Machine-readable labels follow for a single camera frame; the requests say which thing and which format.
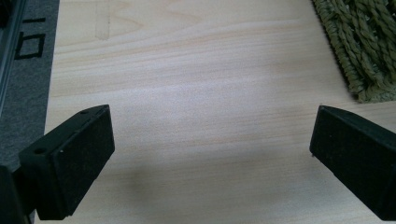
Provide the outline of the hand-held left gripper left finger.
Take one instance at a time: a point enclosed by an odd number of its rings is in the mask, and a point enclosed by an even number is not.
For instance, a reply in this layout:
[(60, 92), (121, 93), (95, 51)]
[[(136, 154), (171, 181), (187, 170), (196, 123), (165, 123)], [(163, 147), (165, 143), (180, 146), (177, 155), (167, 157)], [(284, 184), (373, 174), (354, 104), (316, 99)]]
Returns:
[(114, 151), (108, 105), (78, 112), (24, 149), (21, 170), (37, 186), (39, 218), (73, 215)]

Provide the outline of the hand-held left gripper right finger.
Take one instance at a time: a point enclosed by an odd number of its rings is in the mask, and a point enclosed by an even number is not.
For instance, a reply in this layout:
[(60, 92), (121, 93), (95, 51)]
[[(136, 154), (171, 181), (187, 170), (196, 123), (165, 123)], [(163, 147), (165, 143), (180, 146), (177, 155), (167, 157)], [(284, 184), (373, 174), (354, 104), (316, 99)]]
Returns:
[(396, 133), (321, 105), (309, 150), (375, 215), (396, 221)]

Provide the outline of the metal frame rail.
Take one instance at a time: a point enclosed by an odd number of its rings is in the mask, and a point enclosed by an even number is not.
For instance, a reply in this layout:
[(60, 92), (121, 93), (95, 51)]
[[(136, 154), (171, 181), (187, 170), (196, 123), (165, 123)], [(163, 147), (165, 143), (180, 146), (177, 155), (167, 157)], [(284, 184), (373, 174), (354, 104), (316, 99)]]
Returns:
[(26, 0), (0, 0), (0, 115), (18, 42)]

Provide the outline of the grey felt strip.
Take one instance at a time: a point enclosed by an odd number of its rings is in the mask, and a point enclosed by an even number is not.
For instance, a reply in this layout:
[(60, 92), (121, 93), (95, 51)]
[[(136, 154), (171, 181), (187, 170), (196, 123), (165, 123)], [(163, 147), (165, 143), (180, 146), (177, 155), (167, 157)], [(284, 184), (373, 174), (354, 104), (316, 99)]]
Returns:
[(60, 0), (26, 0), (0, 115), (0, 166), (44, 134)]

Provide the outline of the green woven mat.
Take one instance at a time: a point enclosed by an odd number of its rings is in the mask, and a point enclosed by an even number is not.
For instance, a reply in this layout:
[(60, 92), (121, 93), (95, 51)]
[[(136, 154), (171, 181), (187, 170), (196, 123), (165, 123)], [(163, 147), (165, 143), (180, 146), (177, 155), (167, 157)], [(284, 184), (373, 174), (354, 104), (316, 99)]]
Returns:
[(396, 101), (396, 0), (311, 0), (350, 92)]

